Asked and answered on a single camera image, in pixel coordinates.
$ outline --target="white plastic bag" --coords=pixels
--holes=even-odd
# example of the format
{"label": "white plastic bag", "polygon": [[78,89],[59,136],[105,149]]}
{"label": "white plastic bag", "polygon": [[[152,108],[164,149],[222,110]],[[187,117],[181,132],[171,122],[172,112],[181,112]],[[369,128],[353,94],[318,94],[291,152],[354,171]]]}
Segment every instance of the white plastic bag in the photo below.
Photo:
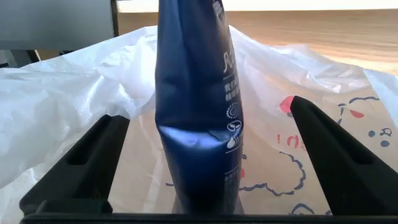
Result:
{"label": "white plastic bag", "polygon": [[[332,62],[302,45],[265,46],[232,27],[231,35],[245,115],[246,213],[330,214],[289,114],[294,95],[316,103],[398,169],[395,76]],[[156,38],[156,27],[145,27],[0,70],[0,167],[10,170],[0,176],[3,223],[22,218],[20,198],[104,114],[132,119],[109,196],[114,211],[171,211],[175,192],[154,124]]]}

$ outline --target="red print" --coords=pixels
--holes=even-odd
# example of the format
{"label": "red print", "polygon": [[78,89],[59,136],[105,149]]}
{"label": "red print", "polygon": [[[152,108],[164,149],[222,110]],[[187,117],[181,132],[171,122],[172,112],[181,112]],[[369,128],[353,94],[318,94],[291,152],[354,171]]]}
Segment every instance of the red print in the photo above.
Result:
{"label": "red print", "polygon": [[283,112],[287,113],[287,116],[290,116],[290,117],[292,116],[292,112],[290,111],[290,106],[292,104],[293,98],[294,98],[294,96],[288,96],[279,105],[280,109]]}
{"label": "red print", "polygon": [[241,178],[244,178],[245,173],[244,173],[244,169],[241,170]]}
{"label": "red print", "polygon": [[362,113],[357,112],[357,111],[350,110],[349,112],[351,112],[351,114],[352,114],[354,117],[356,117],[356,118],[363,118],[363,116],[364,116]]}
{"label": "red print", "polygon": [[299,148],[299,144],[300,144],[300,147],[303,150],[306,150],[304,142],[299,138],[298,135],[283,136],[281,134],[277,134],[277,143],[278,144],[285,144],[286,146],[293,147],[295,149],[298,149]]}

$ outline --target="plastic bottle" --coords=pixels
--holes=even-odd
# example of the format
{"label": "plastic bottle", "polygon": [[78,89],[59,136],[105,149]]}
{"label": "plastic bottle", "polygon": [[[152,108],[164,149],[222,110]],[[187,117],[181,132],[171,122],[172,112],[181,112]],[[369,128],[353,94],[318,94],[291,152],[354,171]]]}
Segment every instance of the plastic bottle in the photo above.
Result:
{"label": "plastic bottle", "polygon": [[174,212],[242,213],[243,111],[220,0],[159,1],[155,80]]}

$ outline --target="wooden table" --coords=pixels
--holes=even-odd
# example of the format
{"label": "wooden table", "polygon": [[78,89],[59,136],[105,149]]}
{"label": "wooden table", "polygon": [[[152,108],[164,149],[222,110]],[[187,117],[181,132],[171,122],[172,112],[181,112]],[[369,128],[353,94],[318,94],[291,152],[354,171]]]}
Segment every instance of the wooden table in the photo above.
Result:
{"label": "wooden table", "polygon": [[[398,9],[227,12],[228,22],[268,45],[307,44],[333,60],[398,75]],[[157,13],[119,13],[120,34],[157,24]]]}

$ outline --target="blue cartoon outline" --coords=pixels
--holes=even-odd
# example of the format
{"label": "blue cartoon outline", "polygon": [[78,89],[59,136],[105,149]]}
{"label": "blue cartoon outline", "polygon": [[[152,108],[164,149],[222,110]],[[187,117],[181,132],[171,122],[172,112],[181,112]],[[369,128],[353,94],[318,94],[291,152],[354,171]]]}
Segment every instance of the blue cartoon outline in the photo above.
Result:
{"label": "blue cartoon outline", "polygon": [[[377,98],[377,97],[375,97],[375,96],[367,96],[367,97],[354,97],[354,98],[352,98],[352,99],[350,99],[349,100],[349,102],[348,102],[348,104],[352,104],[352,103],[354,103],[355,101],[357,101],[357,100],[363,100],[363,101],[366,101],[366,100],[380,100],[379,98]],[[340,108],[340,116],[342,116],[343,115],[343,113],[344,113],[344,110],[345,110],[345,106],[347,106],[347,104],[345,104],[345,103],[340,103],[340,104],[338,104],[337,106],[339,106],[339,107],[341,107]],[[339,125],[341,125],[341,122],[343,121],[343,118],[340,118],[338,121],[337,121],[337,123],[339,124]]]}
{"label": "blue cartoon outline", "polygon": [[[354,103],[354,102],[357,101],[357,100],[363,100],[363,101],[366,101],[366,100],[375,100],[375,101],[379,101],[380,98],[375,97],[375,96],[354,97],[354,98],[352,98],[352,99],[349,100],[348,104]],[[341,107],[341,108],[340,108],[340,116],[342,116],[343,113],[344,113],[344,110],[345,110],[345,106],[347,106],[347,104],[345,104],[345,103],[340,103],[340,104],[338,104],[337,106]],[[337,121],[337,123],[338,123],[339,125],[341,125],[341,122],[342,122],[342,121],[343,121],[343,118],[340,118],[340,119]],[[380,136],[387,135],[387,136],[391,137],[391,134],[392,134],[391,128],[382,128],[381,131],[382,131],[382,132],[380,133]],[[370,138],[374,137],[375,135],[376,135],[376,132],[375,132],[374,130],[370,130],[370,131],[368,132],[368,136],[369,136]],[[389,141],[386,141],[386,140],[382,140],[382,141],[380,142],[380,146],[381,146],[381,147],[389,147],[389,146],[390,146],[390,142],[389,142]]]}
{"label": "blue cartoon outline", "polygon": [[[300,161],[296,160],[293,155],[290,155],[285,152],[279,152],[279,153],[289,156],[290,159],[292,160],[292,162],[295,162],[297,164],[298,168],[301,170],[302,176],[300,178],[300,181],[299,181],[298,185],[296,187],[294,187],[294,190],[300,190],[304,186],[304,180],[307,179],[307,174],[305,173],[305,170],[303,169],[303,164]],[[247,156],[245,154],[243,154],[242,157],[243,157],[243,159],[247,159]],[[174,184],[166,183],[166,186],[172,187],[172,186],[174,186]],[[285,195],[293,195],[294,194],[294,190],[291,190],[290,192],[278,193],[275,189],[268,187],[267,182],[262,183],[262,184],[254,184],[252,187],[240,187],[239,191],[244,190],[244,191],[250,192],[254,189],[264,189],[264,188],[267,189],[269,192],[271,192],[272,194],[274,194],[277,197],[280,197],[281,195],[284,195],[284,194]]]}
{"label": "blue cartoon outline", "polygon": [[[315,212],[312,210],[312,208],[310,208],[308,205],[304,204],[304,203],[298,203],[296,204],[296,206],[292,209],[291,212],[289,212],[289,215],[304,215],[302,213],[299,214],[295,214],[296,210],[298,210],[299,208],[303,208],[307,211],[309,211],[312,215],[315,214]],[[327,210],[325,212],[325,215],[332,215],[331,210]]]}

